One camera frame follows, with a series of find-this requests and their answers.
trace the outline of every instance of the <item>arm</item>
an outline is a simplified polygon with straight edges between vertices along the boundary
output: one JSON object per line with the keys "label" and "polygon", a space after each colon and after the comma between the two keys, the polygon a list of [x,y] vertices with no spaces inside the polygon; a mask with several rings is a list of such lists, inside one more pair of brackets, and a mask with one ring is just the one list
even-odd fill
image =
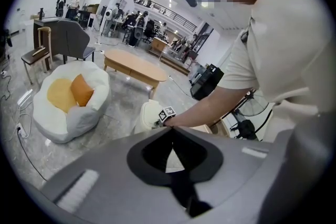
{"label": "arm", "polygon": [[231,90],[216,87],[212,94],[200,100],[192,108],[165,122],[166,126],[194,127],[209,124],[229,112],[250,90]]}

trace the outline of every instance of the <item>railing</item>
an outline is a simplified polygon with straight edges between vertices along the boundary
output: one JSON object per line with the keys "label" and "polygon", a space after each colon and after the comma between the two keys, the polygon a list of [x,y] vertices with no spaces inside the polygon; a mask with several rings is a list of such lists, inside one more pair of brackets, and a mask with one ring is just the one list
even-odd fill
{"label": "railing", "polygon": [[134,3],[139,4],[141,6],[150,8],[158,13],[161,13],[162,15],[165,15],[167,17],[169,17],[170,19],[176,21],[178,24],[184,26],[185,28],[187,28],[188,30],[190,30],[191,32],[193,32],[196,29],[196,25],[194,25],[193,23],[191,23],[190,21],[188,21],[187,19],[183,18],[182,16],[180,16],[179,14],[173,12],[172,10],[159,5],[158,3],[155,3],[151,0],[134,0]]}

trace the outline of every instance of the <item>white bean bag chair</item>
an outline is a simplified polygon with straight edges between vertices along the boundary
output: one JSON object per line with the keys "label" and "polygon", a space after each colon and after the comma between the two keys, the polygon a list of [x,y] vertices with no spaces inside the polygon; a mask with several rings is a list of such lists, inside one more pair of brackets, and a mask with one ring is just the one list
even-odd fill
{"label": "white bean bag chair", "polygon": [[[48,89],[56,79],[73,81],[79,74],[95,91],[86,106],[74,106],[65,113],[48,101]],[[109,79],[104,70],[90,61],[73,61],[57,67],[44,79],[33,99],[33,119],[38,130],[55,143],[66,143],[88,132],[98,123],[110,102]]]}

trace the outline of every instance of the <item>standing fan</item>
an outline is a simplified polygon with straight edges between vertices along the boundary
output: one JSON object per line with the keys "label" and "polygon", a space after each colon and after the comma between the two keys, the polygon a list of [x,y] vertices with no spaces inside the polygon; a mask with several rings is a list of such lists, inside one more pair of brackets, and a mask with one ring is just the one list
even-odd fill
{"label": "standing fan", "polygon": [[268,102],[262,94],[260,90],[249,91],[245,95],[242,104],[235,109],[237,113],[246,117],[259,115],[268,106]]}

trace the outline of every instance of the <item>wooden chair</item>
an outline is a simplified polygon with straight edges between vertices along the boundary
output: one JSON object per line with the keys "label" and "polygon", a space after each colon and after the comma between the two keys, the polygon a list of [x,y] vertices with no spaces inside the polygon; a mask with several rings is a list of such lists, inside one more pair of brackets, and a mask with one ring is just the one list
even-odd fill
{"label": "wooden chair", "polygon": [[[25,70],[26,70],[26,73],[27,73],[30,84],[33,84],[33,83],[30,79],[30,76],[29,76],[29,73],[28,73],[28,70],[27,70],[27,65],[32,67],[32,69],[34,71],[35,80],[38,83],[34,66],[38,62],[42,62],[43,70],[44,70],[44,72],[46,72],[47,67],[45,66],[45,59],[47,59],[48,57],[50,57],[50,68],[51,68],[51,65],[53,64],[52,63],[53,59],[51,57],[51,41],[50,41],[51,29],[50,29],[50,27],[41,27],[41,28],[38,28],[37,30],[38,30],[38,44],[39,44],[39,47],[35,48],[34,50],[31,50],[30,52],[26,53],[25,55],[23,55],[21,57],[21,59],[23,61],[23,64],[25,66]],[[44,47],[41,44],[41,31],[48,33],[48,45],[49,45],[48,47]]]}

